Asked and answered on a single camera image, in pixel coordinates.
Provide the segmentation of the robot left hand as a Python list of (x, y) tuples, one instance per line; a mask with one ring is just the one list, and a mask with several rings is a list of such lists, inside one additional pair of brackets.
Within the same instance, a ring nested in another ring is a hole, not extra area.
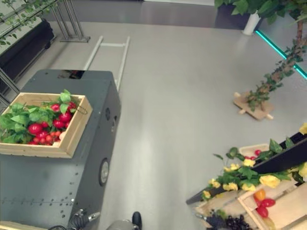
[(74, 230), (81, 230), (85, 228), (90, 222), (100, 217), (100, 212), (86, 214), (83, 209), (77, 211), (70, 219), (70, 228)]

